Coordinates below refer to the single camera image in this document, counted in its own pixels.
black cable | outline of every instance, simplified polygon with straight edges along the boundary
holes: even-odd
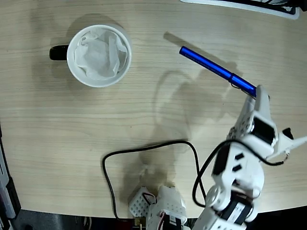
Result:
[[[114,156],[114,155],[118,155],[118,154],[153,150],[153,149],[157,149],[157,148],[161,148],[161,147],[169,146],[169,145],[175,145],[175,144],[186,144],[186,145],[190,146],[190,148],[192,149],[192,151],[194,153],[194,157],[195,157],[196,171],[197,171],[197,174],[199,174],[200,166],[199,166],[199,162],[198,162],[198,156],[197,156],[196,149],[194,148],[194,146],[190,142],[185,141],[185,140],[174,140],[174,141],[168,141],[166,143],[162,143],[162,144],[158,144],[158,145],[154,145],[154,146],[142,147],[142,148],[137,148],[137,149],[129,149],[129,150],[121,150],[121,151],[109,153],[106,156],[104,156],[104,158],[102,159],[102,169],[103,169],[104,175],[106,177],[106,182],[108,184],[108,187],[109,187],[109,190],[110,190],[110,193],[111,193],[113,212],[114,212],[114,216],[117,220],[126,221],[125,219],[120,219],[117,215],[115,195],[114,195],[114,191],[113,191],[113,188],[112,188],[112,184],[110,182],[109,176],[107,175],[107,171],[106,171],[106,160],[107,160],[107,158]],[[205,199],[206,193],[205,193],[205,190],[203,188],[203,184],[202,184],[201,179],[199,180],[198,183],[201,186],[201,192],[202,192],[203,197]]]
[[[148,200],[147,197],[144,195],[144,193],[142,194],[142,196],[143,196],[144,200],[146,201],[146,203],[147,203],[148,205],[151,205],[151,204],[152,204],[152,203],[149,202],[149,200]]]
[[[197,199],[196,199],[196,190],[197,190],[197,187],[198,187],[198,184],[200,183],[201,181],[201,177],[202,175],[204,174],[205,170],[207,169],[208,165],[210,164],[210,162],[212,161],[212,159],[215,157],[215,155],[218,153],[218,151],[221,149],[221,147],[223,147],[225,144],[228,144],[228,143],[239,143],[241,145],[243,145],[245,148],[247,148],[255,157],[257,157],[260,161],[262,161],[263,163],[269,165],[269,166],[278,166],[278,165],[282,165],[284,162],[283,161],[279,161],[279,162],[274,162],[274,163],[271,163],[271,162],[268,162],[266,161],[264,158],[262,158],[257,152],[255,152],[250,146],[248,146],[247,144],[243,143],[242,141],[240,140],[235,140],[235,139],[229,139],[229,140],[225,140],[223,141],[222,143],[220,143],[214,150],[213,152],[209,155],[209,157],[207,158],[207,160],[205,161],[205,163],[203,164],[201,170],[200,170],[200,173],[197,174],[197,177],[196,177],[196,180],[195,180],[195,183],[194,183],[194,186],[193,186],[193,190],[192,190],[192,198],[193,198],[193,201],[194,203],[197,205],[197,206],[200,206],[202,207],[202,204],[200,204]]]
[[[252,95],[250,95],[248,92],[246,92],[245,90],[240,89],[239,87],[235,86],[234,84],[231,83],[231,86],[234,87],[237,90],[241,90],[243,93],[247,94],[248,96],[256,99],[255,97],[253,97]]]

mug handle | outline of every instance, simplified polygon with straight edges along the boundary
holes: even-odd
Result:
[[[54,46],[49,50],[49,57],[54,61],[67,60],[68,45]]]

wood grain surface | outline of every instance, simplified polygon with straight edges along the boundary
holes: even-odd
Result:
[[[307,14],[292,21],[178,0],[3,0],[0,19],[2,140],[23,209],[113,217],[100,166],[112,151],[188,139],[205,161],[246,95],[180,56],[182,45],[264,85],[279,130],[307,134]],[[119,83],[94,89],[48,53],[101,23],[128,32],[133,57]],[[263,166],[260,211],[307,205],[305,149],[292,151],[283,166]],[[129,217],[128,200],[141,185],[155,192],[175,184],[188,216],[201,212],[191,199],[196,170],[187,146],[115,156],[107,170],[120,217]]]

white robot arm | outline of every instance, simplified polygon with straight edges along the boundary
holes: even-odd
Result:
[[[293,139],[290,128],[278,133],[271,119],[269,96],[262,86],[257,98],[247,96],[240,116],[229,131],[227,143],[217,151],[212,171],[213,185],[206,196],[206,207],[192,230],[245,230],[258,214],[257,202],[264,185],[261,161],[307,142]],[[158,196],[142,187],[130,202],[134,217],[146,217],[147,230],[188,230],[186,206],[175,188],[161,186]]]
[[[293,139],[290,128],[278,133],[271,120],[269,96],[262,86],[257,98],[248,96],[227,139],[240,140],[263,159],[271,159],[307,142]],[[206,196],[206,208],[193,230],[244,230],[258,214],[257,202],[264,185],[260,160],[239,143],[224,145],[217,153],[212,177],[215,185]]]

blue marker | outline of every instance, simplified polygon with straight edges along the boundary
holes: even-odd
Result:
[[[206,69],[212,71],[220,77],[226,79],[231,84],[236,87],[239,87],[241,90],[245,91],[249,95],[256,97],[256,87],[244,80],[243,78],[239,77],[238,75],[229,72],[223,67],[215,64],[214,62],[203,57],[202,55],[195,53],[194,51],[190,50],[189,48],[186,48],[185,46],[180,49],[179,53],[187,57],[188,59],[200,64],[201,66],[204,66]]]

